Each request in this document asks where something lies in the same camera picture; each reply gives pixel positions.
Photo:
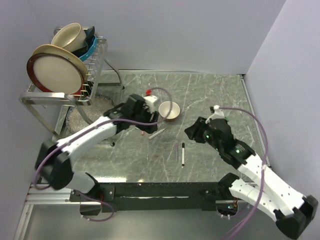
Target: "plate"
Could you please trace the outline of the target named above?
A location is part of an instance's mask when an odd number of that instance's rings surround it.
[[[43,92],[79,95],[85,82],[72,62],[51,53],[32,55],[26,71],[34,85]]]
[[[73,55],[71,52],[64,50],[63,48],[55,46],[55,45],[44,44],[44,45],[38,46],[34,50],[32,55],[41,54],[41,53],[55,54],[55,55],[59,55],[61,57],[64,57],[65,59],[68,59],[79,70],[84,81],[87,80],[88,69],[87,69],[86,65],[77,56]]]

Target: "small bowl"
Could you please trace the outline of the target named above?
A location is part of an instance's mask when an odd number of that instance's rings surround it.
[[[85,45],[86,37],[79,23],[71,23],[56,33],[51,44],[72,53]]]
[[[170,101],[164,101],[159,106],[159,114],[161,117],[165,118],[170,110]],[[165,119],[168,122],[172,122],[178,118],[180,115],[180,107],[175,102],[172,102],[172,109],[169,116]]]

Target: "beige plate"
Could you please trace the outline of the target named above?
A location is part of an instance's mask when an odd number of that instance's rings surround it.
[[[59,55],[61,57],[64,57],[65,59],[68,59],[79,70],[79,72],[83,76],[84,81],[87,80],[88,69],[87,69],[86,65],[77,56],[73,55],[71,52],[64,50],[63,48],[55,46],[55,45],[44,44],[44,45],[38,46],[34,50],[32,55],[42,54],[42,53],[55,54],[55,55]]]

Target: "gray wall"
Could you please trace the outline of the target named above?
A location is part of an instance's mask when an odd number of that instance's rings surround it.
[[[30,83],[26,63],[33,50],[49,38],[25,0],[0,4],[0,238],[13,239],[34,174],[41,141],[48,132],[19,103]],[[56,109],[49,108],[53,120]]]
[[[245,82],[266,128],[269,159],[290,185],[320,200],[320,2],[287,0]],[[302,235],[320,239],[320,213]]]
[[[244,74],[285,0],[28,0],[48,34],[94,25],[119,69]]]

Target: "bowl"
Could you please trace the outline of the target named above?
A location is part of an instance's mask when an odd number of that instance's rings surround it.
[[[93,37],[90,45],[89,45],[89,49],[87,52],[85,52],[82,56],[79,56],[79,59],[84,62],[85,60],[87,60],[91,54],[94,53],[94,51],[96,50],[98,45],[98,38],[96,36]]]
[[[79,58],[83,54],[86,54],[86,52],[88,52],[88,49],[89,49],[89,46],[87,43],[85,43],[85,45],[82,48],[79,48],[78,50],[73,51],[72,54]]]
[[[170,101],[164,101],[159,106],[159,114],[161,117],[165,118],[170,110]],[[174,101],[172,102],[172,109],[169,116],[165,119],[168,122],[172,122],[178,118],[180,115],[180,107]]]
[[[86,36],[79,23],[71,23],[56,33],[51,44],[74,52],[85,45]]]

